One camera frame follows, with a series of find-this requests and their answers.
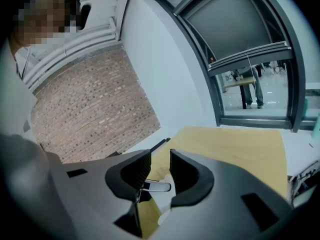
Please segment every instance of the gray window frame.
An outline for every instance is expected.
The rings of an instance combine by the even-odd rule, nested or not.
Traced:
[[[303,118],[306,94],[306,76],[301,47],[299,45],[297,35],[294,31],[291,22],[289,21],[286,13],[283,11],[277,0],[262,1],[271,10],[272,15],[279,23],[281,31],[283,31],[283,36],[285,37],[285,42],[287,43],[287,48],[274,47],[273,49],[270,49],[268,52],[264,52],[263,48],[260,50],[257,49],[253,51],[254,56],[252,58],[250,57],[250,60],[254,60],[255,57],[258,60],[259,56],[273,56],[272,58],[274,59],[274,56],[277,54],[281,55],[282,59],[288,58],[293,60],[293,69],[292,71],[288,70],[287,72],[288,106],[287,114],[284,117],[249,117],[225,115],[222,102],[222,95],[219,90],[218,82],[216,77],[212,76],[229,71],[229,67],[225,66],[231,64],[225,63],[224,67],[219,67],[217,65],[221,64],[222,61],[219,61],[216,64],[213,63],[216,65],[214,70],[212,70],[210,65],[208,65],[208,61],[203,49],[201,48],[192,30],[189,28],[187,21],[182,17],[184,10],[188,6],[192,6],[192,3],[196,0],[182,0],[175,8],[173,8],[172,5],[170,5],[166,0],[156,1],[164,8],[164,10],[167,11],[167,13],[171,16],[171,18],[180,28],[199,61],[202,73],[208,85],[217,126],[231,125],[258,128],[291,129],[291,131],[294,133],[296,133],[298,129],[310,130],[311,128],[313,128],[313,126],[315,125],[315,118]],[[238,63],[237,65],[241,65],[241,61],[234,61],[233,63]]]

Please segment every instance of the brick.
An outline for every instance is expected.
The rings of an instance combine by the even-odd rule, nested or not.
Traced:
[[[160,128],[123,48],[77,58],[34,94],[35,137],[63,163],[124,152]]]

